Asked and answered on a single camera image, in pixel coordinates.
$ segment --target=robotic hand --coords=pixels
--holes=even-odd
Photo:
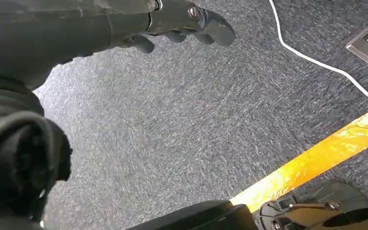
[[[70,175],[67,137],[31,90],[58,64],[114,47],[150,53],[147,36],[159,35],[235,39],[224,18],[185,0],[0,0],[0,219],[39,222],[51,188]]]
[[[0,76],[35,89],[75,57],[114,47],[150,53],[146,35],[223,46],[235,39],[223,17],[185,0],[0,0]]]

